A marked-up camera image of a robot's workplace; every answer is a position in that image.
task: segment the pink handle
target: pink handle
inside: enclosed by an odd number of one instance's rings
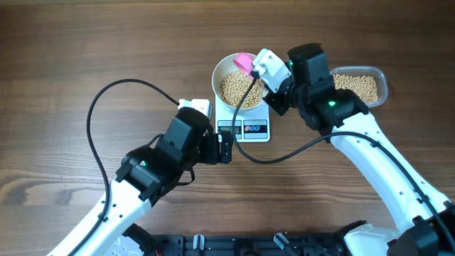
[[[234,58],[233,62],[237,68],[239,68],[243,73],[249,75],[251,79],[253,77],[250,75],[253,70],[253,60],[254,58],[248,53],[239,53],[237,57]]]

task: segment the kitchen scale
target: kitchen scale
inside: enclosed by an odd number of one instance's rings
[[[234,113],[215,98],[216,130],[231,131]],[[270,139],[269,106],[262,103],[259,107],[246,113],[237,114],[234,134],[238,142],[268,142]]]

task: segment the bowl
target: bowl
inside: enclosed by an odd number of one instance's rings
[[[256,55],[251,54],[251,53],[248,53],[248,54],[250,54],[253,58],[256,58]],[[221,102],[222,106],[225,109],[229,110],[231,113],[233,113],[235,111],[236,107],[233,107],[233,106],[229,105],[228,103],[224,102],[223,99],[221,98],[221,82],[223,81],[223,79],[226,77],[227,74],[233,73],[233,72],[239,70],[239,68],[237,68],[237,66],[233,62],[234,58],[236,58],[238,55],[239,55],[239,53],[234,53],[232,55],[229,55],[226,58],[223,58],[216,65],[216,67],[215,67],[215,69],[213,71],[213,74],[212,74],[213,92],[215,93],[216,97],[219,99],[218,102]],[[267,91],[265,90],[264,82],[262,82],[262,97],[265,97],[266,94],[267,94]],[[248,108],[241,107],[239,109],[239,113],[238,114],[242,114],[242,113],[246,113],[246,112],[250,112],[252,110],[255,110],[261,104],[265,104],[264,100],[261,100],[261,102],[258,105],[254,106],[254,107],[248,107]]]
[[[332,69],[331,75],[370,76],[376,82],[378,89],[378,100],[365,102],[368,107],[377,107],[385,102],[388,96],[387,82],[384,73],[379,68],[370,66],[345,66]]]

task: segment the wood grain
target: wood grain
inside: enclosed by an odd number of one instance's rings
[[[215,65],[263,47],[280,57],[320,42],[331,68],[373,65],[389,84],[372,110],[392,143],[455,198],[453,1],[175,1],[0,7],[0,255],[54,248],[102,195],[85,134],[92,98],[138,78],[172,97],[214,100]],[[93,138],[109,178],[131,149],[165,132],[176,113],[141,85],[112,88],[96,106]],[[294,110],[271,114],[272,140],[244,145],[261,159],[318,136]],[[333,231],[366,219],[392,226],[360,172],[329,144],[280,164],[234,150],[228,165],[197,165],[139,221],[152,234]]]

